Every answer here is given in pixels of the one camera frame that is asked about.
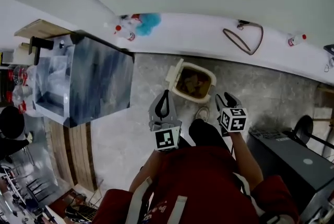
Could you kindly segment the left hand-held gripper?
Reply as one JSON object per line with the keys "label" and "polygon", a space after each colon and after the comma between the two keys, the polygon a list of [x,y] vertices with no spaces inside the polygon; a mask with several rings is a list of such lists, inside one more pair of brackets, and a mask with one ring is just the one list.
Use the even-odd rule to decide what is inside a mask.
{"label": "left hand-held gripper", "polygon": [[169,90],[163,90],[152,102],[149,108],[150,135],[156,151],[170,151],[178,149],[182,122],[173,123],[153,121],[168,117],[176,118],[175,104]]}

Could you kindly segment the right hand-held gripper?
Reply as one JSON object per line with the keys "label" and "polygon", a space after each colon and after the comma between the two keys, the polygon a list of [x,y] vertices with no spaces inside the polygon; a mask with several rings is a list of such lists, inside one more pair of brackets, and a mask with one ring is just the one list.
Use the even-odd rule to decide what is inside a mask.
{"label": "right hand-held gripper", "polygon": [[247,110],[241,108],[241,101],[228,92],[224,93],[224,97],[227,101],[227,105],[225,105],[219,94],[215,95],[217,111],[220,113],[219,125],[221,127],[222,137],[228,136],[229,133],[245,131],[247,122]]}

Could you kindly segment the cream pedal trash bin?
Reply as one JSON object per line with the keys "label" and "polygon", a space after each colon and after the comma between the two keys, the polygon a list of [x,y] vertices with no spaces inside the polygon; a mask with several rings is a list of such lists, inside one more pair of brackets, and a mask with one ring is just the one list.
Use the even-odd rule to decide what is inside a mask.
{"label": "cream pedal trash bin", "polygon": [[[199,70],[207,74],[211,78],[211,85],[209,87],[209,91],[203,98],[197,99],[189,95],[185,95],[176,89],[176,85],[177,85],[178,79],[180,77],[180,74],[183,68],[192,68],[195,70]],[[169,91],[173,92],[177,96],[180,96],[186,100],[189,100],[195,103],[199,103],[199,104],[207,103],[210,100],[210,91],[213,87],[216,86],[216,83],[217,83],[217,78],[211,71],[201,66],[195,65],[193,63],[185,62],[183,59],[180,59],[180,61],[178,62],[176,66],[170,67],[165,80],[169,83]]]}

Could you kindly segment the person's right forearm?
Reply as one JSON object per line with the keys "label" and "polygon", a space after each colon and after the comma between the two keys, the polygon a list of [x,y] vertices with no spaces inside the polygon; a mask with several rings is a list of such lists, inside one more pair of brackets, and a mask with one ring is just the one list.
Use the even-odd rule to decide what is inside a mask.
{"label": "person's right forearm", "polygon": [[234,148],[238,170],[249,183],[252,191],[263,180],[263,173],[257,161],[254,159],[241,133],[229,133]]}

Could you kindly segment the person's left forearm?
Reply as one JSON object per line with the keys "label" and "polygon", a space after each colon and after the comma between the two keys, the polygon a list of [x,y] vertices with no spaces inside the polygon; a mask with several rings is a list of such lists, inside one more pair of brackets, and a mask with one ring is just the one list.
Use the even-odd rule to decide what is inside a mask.
{"label": "person's left forearm", "polygon": [[154,150],[133,179],[128,191],[133,193],[147,178],[151,178],[154,181],[161,169],[165,156],[166,152]]}

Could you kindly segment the person's right shoe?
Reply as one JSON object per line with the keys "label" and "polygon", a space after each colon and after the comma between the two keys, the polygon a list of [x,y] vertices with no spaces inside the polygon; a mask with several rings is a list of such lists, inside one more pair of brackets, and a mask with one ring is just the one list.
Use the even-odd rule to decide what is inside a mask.
{"label": "person's right shoe", "polygon": [[209,119],[210,111],[207,107],[201,107],[195,115],[196,120],[203,120],[204,122],[207,122]]}

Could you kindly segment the person's left leg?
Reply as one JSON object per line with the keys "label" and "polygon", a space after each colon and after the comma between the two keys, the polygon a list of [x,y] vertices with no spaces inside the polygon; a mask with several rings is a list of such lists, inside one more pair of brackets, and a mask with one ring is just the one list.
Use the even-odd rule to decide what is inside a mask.
{"label": "person's left leg", "polygon": [[191,148],[192,145],[190,145],[186,139],[184,139],[182,136],[179,137],[179,141],[178,141],[178,148],[179,149],[183,149],[183,148]]}

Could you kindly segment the person's leg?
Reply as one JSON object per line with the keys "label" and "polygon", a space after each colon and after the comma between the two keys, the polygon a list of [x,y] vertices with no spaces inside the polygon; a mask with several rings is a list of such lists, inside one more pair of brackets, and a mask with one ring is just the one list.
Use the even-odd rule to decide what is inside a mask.
{"label": "person's leg", "polygon": [[178,148],[179,149],[183,149],[183,148],[191,148],[192,145],[190,145],[186,139],[184,139],[182,136],[179,137],[179,141],[178,141]]}
{"label": "person's leg", "polygon": [[188,129],[196,147],[214,155],[232,157],[230,150],[219,131],[202,119],[196,119]]}

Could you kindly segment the person's right leg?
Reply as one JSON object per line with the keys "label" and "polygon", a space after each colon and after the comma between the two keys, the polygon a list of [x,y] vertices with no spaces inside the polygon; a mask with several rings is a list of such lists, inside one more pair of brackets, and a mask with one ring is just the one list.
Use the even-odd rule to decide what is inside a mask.
{"label": "person's right leg", "polygon": [[196,147],[214,155],[232,157],[230,150],[219,131],[202,119],[196,119],[188,129]]}

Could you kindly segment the brown paper waste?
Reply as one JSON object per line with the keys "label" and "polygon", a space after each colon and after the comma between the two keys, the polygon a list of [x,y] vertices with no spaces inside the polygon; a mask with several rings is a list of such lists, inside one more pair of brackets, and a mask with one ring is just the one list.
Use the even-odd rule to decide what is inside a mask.
{"label": "brown paper waste", "polygon": [[201,99],[209,91],[211,78],[192,68],[183,68],[178,79],[176,89],[185,95]]}

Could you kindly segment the brown belt loop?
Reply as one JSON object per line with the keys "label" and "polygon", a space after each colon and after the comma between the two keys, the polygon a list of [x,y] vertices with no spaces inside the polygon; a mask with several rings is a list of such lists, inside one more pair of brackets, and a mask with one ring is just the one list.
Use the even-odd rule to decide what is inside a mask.
{"label": "brown belt loop", "polygon": [[256,44],[256,46],[255,46],[254,49],[251,49],[248,46],[248,44],[239,35],[237,35],[232,30],[224,28],[222,30],[222,32],[242,52],[246,53],[249,56],[252,56],[252,55],[254,55],[257,52],[257,50],[259,49],[259,47],[262,44],[263,37],[264,37],[264,28],[263,28],[262,25],[259,25],[259,24],[254,23],[254,22],[249,22],[249,21],[245,21],[245,20],[239,20],[236,28],[238,30],[242,31],[245,27],[254,27],[254,28],[258,28],[260,30],[260,39],[259,39],[259,41]]}

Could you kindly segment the black round-base stand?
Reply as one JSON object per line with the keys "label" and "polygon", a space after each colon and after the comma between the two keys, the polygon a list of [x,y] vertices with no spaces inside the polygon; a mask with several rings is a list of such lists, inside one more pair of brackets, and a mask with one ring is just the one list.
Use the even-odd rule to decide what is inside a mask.
{"label": "black round-base stand", "polygon": [[[332,123],[331,119],[314,119],[316,122],[329,122],[329,127],[330,127],[330,131],[328,132],[328,135],[331,133],[331,131],[334,128],[334,124]],[[334,150],[334,145],[330,142],[328,142],[327,140],[323,140],[315,135],[312,134],[313,132],[313,123],[314,120],[309,116],[309,115],[304,115],[302,116],[295,128],[294,128],[294,132],[296,134],[296,136],[304,143],[307,144],[309,139],[313,139],[321,144],[323,144],[324,146],[333,149]]]}

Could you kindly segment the person's red shirt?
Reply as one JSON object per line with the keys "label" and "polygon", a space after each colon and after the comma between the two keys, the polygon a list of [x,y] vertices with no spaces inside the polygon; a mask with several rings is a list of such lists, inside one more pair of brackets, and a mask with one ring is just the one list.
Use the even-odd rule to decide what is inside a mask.
{"label": "person's red shirt", "polygon": [[233,157],[191,147],[167,154],[133,193],[108,190],[92,224],[299,224],[299,214],[279,176],[251,191]]}

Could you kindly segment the black cabinet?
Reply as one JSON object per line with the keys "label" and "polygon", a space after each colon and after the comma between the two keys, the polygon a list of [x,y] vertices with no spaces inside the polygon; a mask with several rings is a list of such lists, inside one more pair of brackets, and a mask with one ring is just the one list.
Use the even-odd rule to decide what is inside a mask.
{"label": "black cabinet", "polygon": [[334,191],[334,164],[278,131],[250,129],[247,145],[265,178],[282,177],[303,223],[326,206]]}

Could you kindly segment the clear bottle with red cap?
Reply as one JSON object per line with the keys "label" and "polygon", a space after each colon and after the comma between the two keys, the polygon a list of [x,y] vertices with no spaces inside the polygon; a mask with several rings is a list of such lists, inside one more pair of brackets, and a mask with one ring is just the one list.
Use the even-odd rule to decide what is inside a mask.
{"label": "clear bottle with red cap", "polygon": [[121,25],[115,26],[114,34],[128,41],[133,41],[136,37],[132,31]]}
{"label": "clear bottle with red cap", "polygon": [[140,19],[140,14],[132,14],[132,15],[122,15],[121,20],[123,24],[139,26],[142,24]]}

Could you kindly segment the blue cloth with spray bottles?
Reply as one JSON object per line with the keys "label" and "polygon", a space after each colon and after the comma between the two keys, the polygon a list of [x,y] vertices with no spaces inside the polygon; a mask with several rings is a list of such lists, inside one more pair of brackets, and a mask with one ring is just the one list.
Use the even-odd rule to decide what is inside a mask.
{"label": "blue cloth with spray bottles", "polygon": [[161,15],[158,13],[140,14],[139,20],[141,24],[136,27],[136,34],[138,36],[149,36],[154,27],[161,22]]}

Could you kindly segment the white bottle with red cap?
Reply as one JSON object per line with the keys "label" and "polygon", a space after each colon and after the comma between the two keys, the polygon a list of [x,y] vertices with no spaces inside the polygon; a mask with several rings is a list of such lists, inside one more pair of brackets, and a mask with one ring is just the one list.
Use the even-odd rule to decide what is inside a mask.
{"label": "white bottle with red cap", "polygon": [[301,44],[307,39],[306,34],[294,34],[290,35],[288,38],[288,45],[290,47],[296,46],[298,44]]}

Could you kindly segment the wooden slat platform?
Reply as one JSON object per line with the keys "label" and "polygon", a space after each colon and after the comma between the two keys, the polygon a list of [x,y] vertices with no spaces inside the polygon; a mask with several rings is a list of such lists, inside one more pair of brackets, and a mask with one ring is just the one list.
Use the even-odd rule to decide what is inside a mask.
{"label": "wooden slat platform", "polygon": [[91,192],[96,191],[90,123],[68,128],[51,120],[49,131],[60,178],[71,186],[79,184]]}

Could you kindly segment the wooden stool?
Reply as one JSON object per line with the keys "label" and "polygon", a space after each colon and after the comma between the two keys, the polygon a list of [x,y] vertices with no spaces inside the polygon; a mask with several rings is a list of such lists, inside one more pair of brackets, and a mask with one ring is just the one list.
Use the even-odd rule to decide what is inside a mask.
{"label": "wooden stool", "polygon": [[327,119],[316,119],[320,122],[329,122],[330,126],[334,127],[334,87],[325,84],[317,86],[318,105],[331,108],[331,116]]}

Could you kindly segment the wooden board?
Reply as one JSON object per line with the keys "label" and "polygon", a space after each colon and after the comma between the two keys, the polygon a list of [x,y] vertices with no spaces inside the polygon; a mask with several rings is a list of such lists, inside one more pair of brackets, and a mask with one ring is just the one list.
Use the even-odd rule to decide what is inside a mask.
{"label": "wooden board", "polygon": [[14,33],[14,36],[27,39],[30,39],[31,37],[46,39],[70,33],[70,30],[62,28],[45,20],[38,19],[16,31]]}

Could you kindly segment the white foam box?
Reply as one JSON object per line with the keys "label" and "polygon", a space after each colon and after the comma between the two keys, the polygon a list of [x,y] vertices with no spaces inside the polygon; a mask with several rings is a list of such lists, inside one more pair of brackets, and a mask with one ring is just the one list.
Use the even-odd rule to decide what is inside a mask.
{"label": "white foam box", "polygon": [[13,64],[32,65],[34,63],[34,52],[29,54],[26,48],[18,47],[13,53]]}

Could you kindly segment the black shelf rack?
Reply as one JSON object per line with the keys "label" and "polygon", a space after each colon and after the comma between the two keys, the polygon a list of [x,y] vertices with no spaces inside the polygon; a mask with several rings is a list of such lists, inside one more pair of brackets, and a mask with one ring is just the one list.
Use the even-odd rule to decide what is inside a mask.
{"label": "black shelf rack", "polygon": [[10,70],[0,68],[0,108],[12,105],[13,89],[14,82],[10,79]]}

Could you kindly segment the black L-shaped bracket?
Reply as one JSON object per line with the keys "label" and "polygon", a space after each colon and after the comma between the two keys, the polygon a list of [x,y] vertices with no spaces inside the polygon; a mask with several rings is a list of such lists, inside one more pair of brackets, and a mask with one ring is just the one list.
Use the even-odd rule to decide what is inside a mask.
{"label": "black L-shaped bracket", "polygon": [[28,54],[31,55],[33,48],[35,48],[34,54],[34,65],[37,66],[40,58],[41,49],[53,50],[54,42],[51,40],[46,40],[37,37],[31,37],[29,43],[29,51]]}

